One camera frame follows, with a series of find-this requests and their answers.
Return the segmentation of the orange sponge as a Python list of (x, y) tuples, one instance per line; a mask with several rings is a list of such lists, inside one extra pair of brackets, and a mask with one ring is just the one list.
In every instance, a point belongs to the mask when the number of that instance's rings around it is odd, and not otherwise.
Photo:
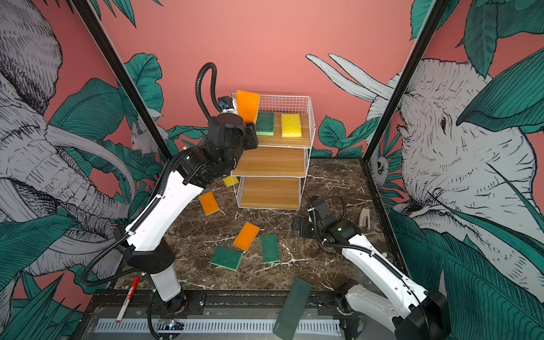
[(236, 91), (237, 113), (245, 122), (256, 123), (259, 113), (260, 95), (253, 92)]
[(259, 231), (260, 228), (258, 226), (253, 225), (250, 222), (246, 222), (240, 230), (238, 236), (236, 236), (233, 245), (246, 252), (252, 245), (252, 242), (254, 241)]
[(198, 200), (200, 201), (201, 207), (206, 216), (214, 214), (220, 210), (213, 192), (207, 192), (206, 194), (200, 195)]

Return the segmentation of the yellow sponge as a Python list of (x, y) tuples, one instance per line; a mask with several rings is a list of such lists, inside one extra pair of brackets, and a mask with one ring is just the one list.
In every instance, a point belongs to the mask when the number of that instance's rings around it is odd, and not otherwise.
[(236, 176), (228, 176), (222, 179), (226, 187), (233, 187), (239, 184), (239, 179)]
[(302, 137), (302, 124), (299, 114), (281, 114), (281, 137)]

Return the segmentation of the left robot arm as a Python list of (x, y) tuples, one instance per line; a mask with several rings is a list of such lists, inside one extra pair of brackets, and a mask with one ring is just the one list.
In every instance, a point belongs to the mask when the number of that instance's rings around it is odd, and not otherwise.
[(105, 279), (89, 280), (93, 267), (120, 245), (126, 245), (123, 257), (130, 273), (145, 273), (153, 292), (160, 296), (167, 314), (182, 312), (188, 302), (174, 269), (176, 258), (164, 235), (181, 212), (217, 178), (230, 175), (243, 152), (254, 150), (259, 141), (253, 122), (245, 122), (237, 113), (235, 100), (215, 95), (217, 67), (208, 62), (199, 70), (195, 96), (208, 122), (208, 132), (199, 143), (173, 156), (164, 167), (154, 196), (142, 213), (116, 236), (116, 241), (81, 274), (87, 286), (100, 286), (125, 276), (125, 272)]

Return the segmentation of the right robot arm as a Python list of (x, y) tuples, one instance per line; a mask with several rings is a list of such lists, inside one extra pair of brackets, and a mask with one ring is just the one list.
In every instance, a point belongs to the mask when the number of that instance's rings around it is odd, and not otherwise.
[(388, 261), (364, 235), (361, 228), (337, 217), (327, 199), (306, 198), (308, 217), (292, 223), (297, 237), (315, 239), (319, 247), (337, 252), (361, 270), (381, 291), (373, 293), (348, 280), (336, 291), (341, 314), (364, 314), (389, 329), (396, 339), (447, 339), (451, 335), (448, 299), (439, 291), (429, 292)]

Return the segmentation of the yellow sponge beside shelf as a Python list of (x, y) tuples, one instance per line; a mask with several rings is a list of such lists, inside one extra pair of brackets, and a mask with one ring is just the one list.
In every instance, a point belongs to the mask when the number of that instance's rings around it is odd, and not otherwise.
[(239, 179), (236, 176), (228, 176), (222, 179), (226, 187), (233, 187), (239, 184)]

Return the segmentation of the beige plastic clip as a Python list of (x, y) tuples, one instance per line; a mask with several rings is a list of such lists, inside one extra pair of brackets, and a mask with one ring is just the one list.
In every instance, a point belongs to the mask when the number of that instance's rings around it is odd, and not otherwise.
[(359, 219), (358, 219), (358, 226), (363, 229), (367, 230), (370, 227), (371, 224), (371, 211), (369, 208), (362, 208)]

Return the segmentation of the dark green foreground sponge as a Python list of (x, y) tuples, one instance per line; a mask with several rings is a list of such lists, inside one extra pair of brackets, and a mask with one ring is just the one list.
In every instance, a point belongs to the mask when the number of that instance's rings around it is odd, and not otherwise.
[(307, 281), (295, 278), (286, 301), (273, 326), (273, 333), (283, 340), (292, 340), (299, 326), (312, 285)]

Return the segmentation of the red white marker pen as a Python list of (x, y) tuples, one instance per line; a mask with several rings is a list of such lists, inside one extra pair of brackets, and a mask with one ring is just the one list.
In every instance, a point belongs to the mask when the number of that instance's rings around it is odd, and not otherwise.
[(118, 313), (118, 315), (116, 317), (116, 324), (120, 324), (122, 322), (123, 317), (124, 317), (124, 315), (125, 315), (125, 313), (127, 311), (127, 308), (128, 308), (128, 306), (130, 304), (130, 301), (132, 300), (133, 294), (134, 294), (134, 292), (135, 292), (135, 290), (136, 290), (136, 288), (138, 286), (139, 281), (140, 281), (140, 276), (137, 276), (137, 277), (134, 278), (133, 283), (132, 283), (132, 285), (131, 285), (131, 287), (130, 287), (130, 289), (128, 291), (128, 294), (127, 294), (125, 300), (123, 301), (121, 309), (120, 309), (120, 311), (119, 311), (119, 313)]

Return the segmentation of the left black frame post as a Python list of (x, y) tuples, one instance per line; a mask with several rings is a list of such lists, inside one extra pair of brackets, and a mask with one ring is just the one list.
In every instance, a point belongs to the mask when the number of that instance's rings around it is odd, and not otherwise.
[(167, 161), (169, 161), (172, 158), (172, 154), (167, 147), (167, 143), (165, 143), (164, 138), (160, 135), (160, 132), (157, 129), (157, 126), (149, 111), (147, 110), (147, 106), (145, 105), (140, 92), (137, 90), (134, 81), (131, 79), (125, 65), (120, 59), (119, 54), (106, 34), (106, 31), (104, 31), (103, 26), (101, 25), (101, 22), (94, 11), (94, 8), (89, 1), (74, 0), (72, 1), (72, 4), (84, 22), (87, 30), (92, 35), (96, 45), (98, 45), (102, 55), (106, 59), (113, 73), (116, 75), (121, 87), (126, 92), (129, 102), (134, 106), (138, 115), (143, 120), (143, 123), (148, 128), (149, 133), (151, 134), (154, 142), (157, 144), (161, 154)]

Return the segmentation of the black frame post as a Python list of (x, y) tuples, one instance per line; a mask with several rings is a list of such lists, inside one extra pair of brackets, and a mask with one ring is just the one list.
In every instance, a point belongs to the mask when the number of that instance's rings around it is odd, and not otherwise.
[(138, 115), (143, 120), (143, 123), (148, 128), (149, 133), (151, 134), (154, 142), (157, 144), (161, 154), (167, 161), (169, 161), (172, 158), (172, 154), (167, 147), (167, 143), (165, 143), (164, 138), (160, 135), (160, 132), (157, 129), (157, 126), (149, 111), (147, 110), (147, 106), (145, 105), (140, 92), (137, 90), (134, 81), (131, 79), (125, 65), (120, 59), (119, 54), (106, 34), (106, 31), (104, 31), (103, 26), (101, 25), (101, 22), (94, 11), (94, 8), (89, 1), (74, 0), (72, 1), (72, 4), (84, 22), (87, 30), (92, 35), (96, 45), (98, 45), (102, 55), (106, 59), (113, 73), (116, 75), (121, 87), (126, 92), (129, 102), (134, 106)]
[(391, 98), (388, 100), (388, 105), (386, 106), (385, 112), (382, 115), (378, 127), (374, 133), (374, 136), (371, 140), (371, 144), (368, 146), (366, 153), (364, 154), (363, 164), (367, 165), (371, 161), (371, 156), (378, 147), (378, 143), (383, 133), (388, 127), (388, 123), (392, 118), (393, 114), (397, 111), (398, 105), (417, 69), (419, 61), (422, 59), (431, 39), (434, 35), (436, 28), (439, 25), (439, 22), (448, 8), (449, 1), (439, 0), (433, 1), (432, 6), (427, 14), (424, 25), (417, 37), (417, 41), (412, 49), (412, 52), (407, 60), (405, 68), (400, 74), (398, 84), (394, 89), (394, 92)]

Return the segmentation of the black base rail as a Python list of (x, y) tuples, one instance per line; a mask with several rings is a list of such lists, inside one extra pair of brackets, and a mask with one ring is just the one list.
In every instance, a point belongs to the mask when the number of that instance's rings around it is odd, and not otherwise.
[[(105, 290), (97, 293), (87, 307), (89, 315), (99, 308), (109, 308), (117, 312), (126, 298), (127, 290)], [(185, 290), (187, 304), (179, 316), (203, 315), (211, 308), (276, 308), (283, 307), (287, 290)], [(337, 293), (328, 290), (313, 290), (306, 307), (315, 309), (320, 316), (345, 317), (337, 302)]]

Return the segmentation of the right black frame post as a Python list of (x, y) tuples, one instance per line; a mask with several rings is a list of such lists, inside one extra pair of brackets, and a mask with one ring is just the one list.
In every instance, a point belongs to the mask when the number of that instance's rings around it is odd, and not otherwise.
[(398, 84), (394, 89), (394, 92), (391, 98), (388, 100), (388, 105), (386, 106), (385, 112), (382, 115), (378, 127), (374, 133), (374, 136), (371, 140), (371, 144), (368, 146), (366, 153), (364, 154), (363, 164), (367, 165), (371, 161), (371, 156), (378, 147), (378, 143), (383, 133), (388, 127), (388, 123), (392, 118), (393, 114), (397, 111), (398, 105), (417, 69), (419, 61), (422, 59), (431, 39), (434, 35), (436, 28), (439, 25), (439, 22), (448, 8), (449, 1), (439, 0), (433, 1), (432, 6), (427, 14), (424, 25), (417, 37), (417, 41), (412, 49), (412, 52), (407, 60), (405, 68), (400, 74)]

